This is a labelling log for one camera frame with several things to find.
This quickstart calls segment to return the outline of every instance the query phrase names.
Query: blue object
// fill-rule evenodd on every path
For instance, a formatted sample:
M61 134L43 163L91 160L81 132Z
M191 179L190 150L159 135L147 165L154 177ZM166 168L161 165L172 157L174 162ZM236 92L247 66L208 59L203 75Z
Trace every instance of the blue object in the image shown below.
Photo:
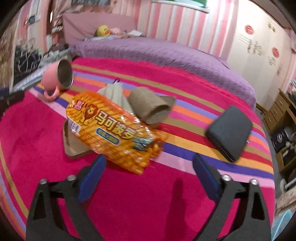
M219 184L221 175L217 169L209 166L198 153L194 155L192 162L193 169L202 183L209 199L216 203L219 202L221 198L221 189Z
M287 210L283 215L277 217L272 223L271 227L271 241L274 241L277 236L284 230L289 221L291 220L293 214L291 210Z
M4 89L0 89L0 97L9 95L9 87L6 87Z
M103 155L98 156L98 160L92 165L87 175L84 177L79 185L78 200L84 202L91 197L96 185L98 184L101 176L106 167L106 158Z

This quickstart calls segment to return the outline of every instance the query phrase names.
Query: black wallet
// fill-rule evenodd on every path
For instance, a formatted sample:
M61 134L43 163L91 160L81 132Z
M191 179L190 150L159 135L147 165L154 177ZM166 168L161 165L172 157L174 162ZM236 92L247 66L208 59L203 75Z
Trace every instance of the black wallet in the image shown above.
M252 129L250 119L232 105L207 129L205 135L230 162L239 159Z

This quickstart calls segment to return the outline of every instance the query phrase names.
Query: wooden drawer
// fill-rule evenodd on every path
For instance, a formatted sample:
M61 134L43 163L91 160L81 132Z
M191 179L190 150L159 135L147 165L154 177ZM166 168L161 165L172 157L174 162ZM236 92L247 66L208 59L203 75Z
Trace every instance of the wooden drawer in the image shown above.
M278 107L278 105L276 104L276 102L274 102L274 104L272 105L272 107L269 110L272 115L274 116L276 122L279 122L280 119L283 117L284 113L281 111L281 109Z
M276 98L275 102L279 106L279 108L282 110L282 112L285 112L286 109L289 107L289 104L285 101L285 99L280 94Z
M264 119L265 119L269 129L272 131L274 129L274 127L276 126L276 120L275 120L274 116L272 115L272 113L270 111L268 111L266 113Z

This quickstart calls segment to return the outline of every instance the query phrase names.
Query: striped bedspread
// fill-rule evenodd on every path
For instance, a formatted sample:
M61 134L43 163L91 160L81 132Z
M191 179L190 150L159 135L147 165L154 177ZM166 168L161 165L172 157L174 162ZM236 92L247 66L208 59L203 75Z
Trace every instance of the striped bedspread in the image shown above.
M274 176L270 150L259 118L247 103L224 89L186 71L151 63L117 59L76 59L74 85L55 102L43 102L42 86L31 89L24 101L12 106L0 122L0 206L17 232L25 237L30 203L40 179L59 181L89 165L97 154L72 160L64 153L62 126L65 108L83 90L98 91L119 78L124 94L146 86L177 102L161 124L168 133L163 152L143 175L108 163L92 198L83 203L91 220L108 240L192 240L214 208L192 168L200 153L221 174L249 182L256 178L270 221L274 212ZM205 138L205 130L226 108L237 106L253 122L241 158L229 163ZM71 234L65 203L61 212ZM220 233L229 232L238 201Z

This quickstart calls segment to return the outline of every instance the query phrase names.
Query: metal screw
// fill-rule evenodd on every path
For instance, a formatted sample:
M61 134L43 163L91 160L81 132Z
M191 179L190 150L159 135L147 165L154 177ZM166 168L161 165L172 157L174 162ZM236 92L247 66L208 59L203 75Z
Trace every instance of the metal screw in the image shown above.
M256 179L251 179L250 183L253 184L253 185L258 185L259 184L259 182Z
M222 175L222 179L223 179L224 181L229 182L229 181L231 180L231 176L229 176L229 175Z
M69 177L67 177L67 180L70 181L74 181L76 180L76 176L75 175L70 175Z
M41 179L39 182L41 185L48 183L47 179Z

